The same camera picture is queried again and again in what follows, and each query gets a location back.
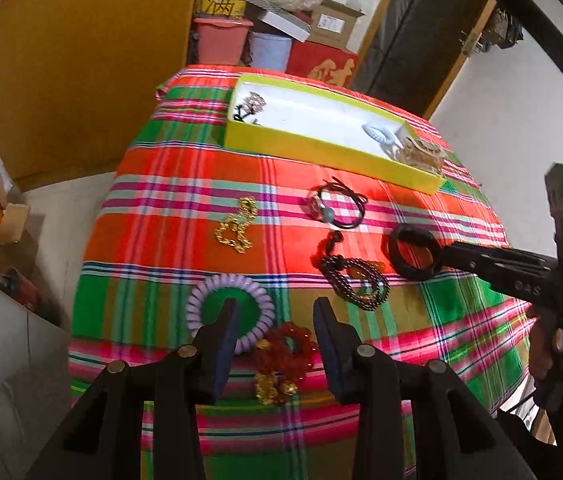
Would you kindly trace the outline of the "wooden wardrobe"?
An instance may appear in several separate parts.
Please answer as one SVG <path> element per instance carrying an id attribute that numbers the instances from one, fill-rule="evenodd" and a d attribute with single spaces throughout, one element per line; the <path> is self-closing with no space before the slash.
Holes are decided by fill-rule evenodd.
<path id="1" fill-rule="evenodd" d="M 22 190 L 114 169 L 186 62 L 194 0 L 2 0 L 0 156 Z"/>

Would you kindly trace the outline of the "blue plastic bucket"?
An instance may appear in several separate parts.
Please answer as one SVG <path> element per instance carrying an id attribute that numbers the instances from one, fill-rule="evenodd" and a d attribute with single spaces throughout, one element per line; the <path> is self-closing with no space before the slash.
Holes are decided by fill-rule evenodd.
<path id="1" fill-rule="evenodd" d="M 292 39 L 287 36 L 250 32 L 247 47 L 247 65 L 263 70 L 287 70 Z"/>

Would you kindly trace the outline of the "yellow shallow box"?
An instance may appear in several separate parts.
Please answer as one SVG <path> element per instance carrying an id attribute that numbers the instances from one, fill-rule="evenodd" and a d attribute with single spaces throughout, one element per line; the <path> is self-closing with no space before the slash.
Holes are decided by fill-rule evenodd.
<path id="1" fill-rule="evenodd" d="M 246 122 L 233 114 L 249 92 L 265 99 L 262 112 Z M 297 159 L 362 174 L 433 194 L 444 177 L 402 164 L 402 139 L 418 134 L 403 117 L 326 90 L 262 75 L 237 79 L 228 105 L 224 146 L 229 150 Z"/>

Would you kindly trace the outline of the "brown cardboard box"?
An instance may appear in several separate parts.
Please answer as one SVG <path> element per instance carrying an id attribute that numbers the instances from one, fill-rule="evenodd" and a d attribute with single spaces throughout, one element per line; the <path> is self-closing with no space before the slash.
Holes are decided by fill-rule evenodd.
<path id="1" fill-rule="evenodd" d="M 340 50 L 347 49 L 352 30 L 364 13 L 333 0 L 321 0 L 312 11 L 310 42 Z"/>

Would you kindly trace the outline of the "white striped box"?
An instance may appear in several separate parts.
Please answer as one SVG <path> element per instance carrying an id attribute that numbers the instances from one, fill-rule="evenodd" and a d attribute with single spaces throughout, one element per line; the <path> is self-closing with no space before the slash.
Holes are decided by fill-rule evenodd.
<path id="1" fill-rule="evenodd" d="M 266 0 L 242 0 L 246 2 L 245 15 L 261 24 L 268 25 L 285 35 L 306 42 L 311 36 L 311 26 L 301 18 Z"/>

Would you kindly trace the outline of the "grey drawer cabinet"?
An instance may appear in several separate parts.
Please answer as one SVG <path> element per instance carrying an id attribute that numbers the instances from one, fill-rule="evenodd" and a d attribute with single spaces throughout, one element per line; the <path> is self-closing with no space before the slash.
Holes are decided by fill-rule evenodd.
<path id="1" fill-rule="evenodd" d="M 70 408 L 68 334 L 0 291 L 0 479 L 22 479 Z"/>

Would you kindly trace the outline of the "beige claw hair clip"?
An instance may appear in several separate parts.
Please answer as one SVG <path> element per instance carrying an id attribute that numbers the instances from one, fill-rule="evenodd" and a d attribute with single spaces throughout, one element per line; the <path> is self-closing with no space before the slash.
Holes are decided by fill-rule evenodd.
<path id="1" fill-rule="evenodd" d="M 397 160 L 407 166 L 442 176 L 444 152 L 438 145 L 405 136 Z"/>

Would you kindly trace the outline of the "red gift box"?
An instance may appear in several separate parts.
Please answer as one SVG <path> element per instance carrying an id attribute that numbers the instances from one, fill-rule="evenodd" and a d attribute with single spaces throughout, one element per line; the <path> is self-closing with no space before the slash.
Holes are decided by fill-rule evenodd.
<path id="1" fill-rule="evenodd" d="M 295 41 L 286 73 L 345 88 L 350 84 L 357 62 L 359 57 L 348 50 L 311 41 Z"/>

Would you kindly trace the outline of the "black fitness band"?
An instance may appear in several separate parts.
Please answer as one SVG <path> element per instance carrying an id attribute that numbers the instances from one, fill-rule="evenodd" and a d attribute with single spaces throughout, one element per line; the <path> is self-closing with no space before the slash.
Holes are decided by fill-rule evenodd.
<path id="1" fill-rule="evenodd" d="M 431 257 L 426 266 L 414 266 L 402 254 L 401 246 L 409 245 L 426 249 Z M 427 230 L 411 224 L 399 224 L 388 237 L 388 255 L 391 266 L 401 278 L 423 282 L 431 280 L 442 266 L 442 246 Z"/>

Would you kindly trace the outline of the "pink plastic bin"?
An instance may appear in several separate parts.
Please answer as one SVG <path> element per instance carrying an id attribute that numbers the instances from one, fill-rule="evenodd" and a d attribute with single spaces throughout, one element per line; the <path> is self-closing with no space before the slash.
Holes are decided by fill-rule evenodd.
<path id="1" fill-rule="evenodd" d="M 194 18 L 200 64 L 236 66 L 242 59 L 248 32 L 246 18 Z"/>

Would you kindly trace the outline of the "wooden door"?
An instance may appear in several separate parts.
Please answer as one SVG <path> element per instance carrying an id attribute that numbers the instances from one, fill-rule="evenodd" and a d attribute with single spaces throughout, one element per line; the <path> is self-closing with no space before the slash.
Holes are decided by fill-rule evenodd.
<path id="1" fill-rule="evenodd" d="M 495 0 L 385 0 L 351 88 L 430 118 L 471 55 Z"/>

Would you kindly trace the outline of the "plaid tablecloth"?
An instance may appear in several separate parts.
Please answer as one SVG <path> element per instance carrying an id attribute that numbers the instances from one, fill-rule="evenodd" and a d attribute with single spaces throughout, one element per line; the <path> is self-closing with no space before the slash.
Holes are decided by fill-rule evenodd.
<path id="1" fill-rule="evenodd" d="M 443 242 L 508 245 L 468 170 L 429 122 L 350 90 L 339 92 L 406 119 L 446 151 L 440 191 L 426 195 L 344 171 L 224 150 L 233 89 L 249 72 L 257 74 L 193 65 L 158 87 L 155 113 L 124 155 L 86 247 L 72 313 L 71 404 L 110 361 L 157 361 L 192 340 L 185 326 L 190 292 L 212 275 L 236 273 L 263 286 L 277 324 L 312 330 L 313 301 L 328 297 L 339 320 L 363 340 L 401 361 L 448 362 L 495 411 L 528 374 L 525 304 L 467 273 L 446 270 L 428 283 L 405 282 L 382 251 L 385 236 L 402 222 Z M 390 295 L 374 312 L 337 297 L 313 263 L 328 228 L 301 205 L 331 176 L 369 198 L 362 226 L 344 233 L 336 251 L 385 266 Z M 254 198 L 258 215 L 246 229 L 252 247 L 239 255 L 214 232 L 242 197 Z M 321 362 L 283 406 L 260 404 L 253 386 L 250 360 L 235 358 L 218 404 L 198 410 L 208 479 L 350 479 L 359 412 L 328 392 Z"/>

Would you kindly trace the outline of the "rhinestone hair clip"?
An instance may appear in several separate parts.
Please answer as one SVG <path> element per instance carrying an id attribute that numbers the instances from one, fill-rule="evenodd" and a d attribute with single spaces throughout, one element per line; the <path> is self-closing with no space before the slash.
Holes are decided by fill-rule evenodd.
<path id="1" fill-rule="evenodd" d="M 255 115 L 262 112 L 266 102 L 263 96 L 257 92 L 250 91 L 242 102 L 242 111 L 246 116 Z"/>

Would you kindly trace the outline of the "yellow printed box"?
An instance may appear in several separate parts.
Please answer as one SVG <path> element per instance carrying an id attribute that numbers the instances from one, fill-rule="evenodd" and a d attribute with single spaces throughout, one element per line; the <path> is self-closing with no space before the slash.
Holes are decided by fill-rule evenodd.
<path id="1" fill-rule="evenodd" d="M 194 15 L 203 18 L 243 18 L 245 0 L 195 0 Z"/>

